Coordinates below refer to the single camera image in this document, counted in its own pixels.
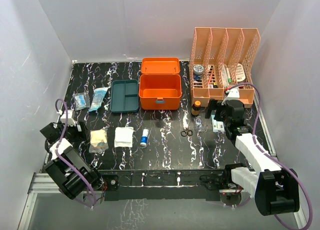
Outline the brown bottle orange cap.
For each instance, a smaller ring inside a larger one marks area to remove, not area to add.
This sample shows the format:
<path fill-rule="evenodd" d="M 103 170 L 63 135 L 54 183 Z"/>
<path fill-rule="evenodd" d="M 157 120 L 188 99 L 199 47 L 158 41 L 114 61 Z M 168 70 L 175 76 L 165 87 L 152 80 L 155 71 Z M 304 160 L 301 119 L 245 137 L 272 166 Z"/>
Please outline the brown bottle orange cap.
<path fill-rule="evenodd" d="M 192 105 L 191 114 L 193 116 L 198 116 L 200 114 L 200 111 L 201 111 L 201 102 L 199 100 L 196 100 Z"/>

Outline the light blue long packet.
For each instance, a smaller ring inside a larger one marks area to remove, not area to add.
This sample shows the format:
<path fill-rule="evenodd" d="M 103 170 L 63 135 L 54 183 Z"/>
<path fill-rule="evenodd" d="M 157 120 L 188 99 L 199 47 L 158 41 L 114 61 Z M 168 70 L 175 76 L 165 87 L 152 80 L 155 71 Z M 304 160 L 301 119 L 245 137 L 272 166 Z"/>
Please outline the light blue long packet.
<path fill-rule="evenodd" d="M 108 87 L 99 87 L 93 91 L 92 103 L 88 110 L 89 113 L 97 111 L 102 106 L 102 102 L 108 90 Z"/>

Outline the white gauze pad pack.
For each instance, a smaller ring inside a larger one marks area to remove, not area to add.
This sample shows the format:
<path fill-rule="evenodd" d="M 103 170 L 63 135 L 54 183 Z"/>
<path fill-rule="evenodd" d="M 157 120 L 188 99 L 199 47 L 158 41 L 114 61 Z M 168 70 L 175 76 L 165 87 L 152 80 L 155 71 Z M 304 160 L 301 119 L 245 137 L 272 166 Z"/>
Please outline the white gauze pad pack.
<path fill-rule="evenodd" d="M 133 127 L 117 127 L 115 129 L 114 147 L 132 148 L 133 147 Z"/>

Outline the white blue small bottle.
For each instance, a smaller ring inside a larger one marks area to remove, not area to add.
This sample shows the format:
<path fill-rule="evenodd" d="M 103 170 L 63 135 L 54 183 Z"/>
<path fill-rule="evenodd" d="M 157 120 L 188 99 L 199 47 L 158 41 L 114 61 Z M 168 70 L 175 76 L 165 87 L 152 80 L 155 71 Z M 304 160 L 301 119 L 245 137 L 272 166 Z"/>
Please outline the white blue small bottle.
<path fill-rule="evenodd" d="M 149 134 L 150 134 L 150 130 L 149 129 L 147 129 L 147 128 L 143 129 L 142 136 L 141 136 L 141 139 L 140 139 L 140 146 L 142 148 L 145 148 L 147 146 Z"/>

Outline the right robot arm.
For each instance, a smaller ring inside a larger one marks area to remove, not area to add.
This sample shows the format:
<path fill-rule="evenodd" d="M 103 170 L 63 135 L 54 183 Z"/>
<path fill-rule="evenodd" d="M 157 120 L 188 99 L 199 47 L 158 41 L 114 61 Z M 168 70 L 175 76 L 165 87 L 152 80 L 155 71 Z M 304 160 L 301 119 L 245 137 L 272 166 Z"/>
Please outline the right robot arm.
<path fill-rule="evenodd" d="M 254 171 L 242 163 L 227 164 L 220 176 L 201 175 L 207 189 L 214 185 L 230 189 L 242 187 L 254 198 L 263 216 L 295 213 L 300 209 L 296 173 L 286 170 L 271 159 L 260 145 L 252 128 L 245 123 L 245 107 L 240 100 L 210 100 L 206 111 L 215 112 L 214 120 L 222 122 L 228 140 L 245 156 Z"/>

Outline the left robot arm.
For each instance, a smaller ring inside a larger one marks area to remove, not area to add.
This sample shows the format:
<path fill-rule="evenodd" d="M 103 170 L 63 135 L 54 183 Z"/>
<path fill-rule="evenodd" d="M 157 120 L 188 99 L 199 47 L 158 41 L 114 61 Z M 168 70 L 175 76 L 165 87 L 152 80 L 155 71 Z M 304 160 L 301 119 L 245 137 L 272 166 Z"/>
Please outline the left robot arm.
<path fill-rule="evenodd" d="M 96 168 L 89 165 L 73 147 L 73 144 L 89 139 L 89 130 L 83 121 L 74 126 L 51 122 L 40 130 L 45 137 L 45 150 L 51 154 L 51 160 L 44 171 L 56 183 L 59 190 L 74 200 L 82 191 L 119 189 L 117 175 L 102 176 Z"/>

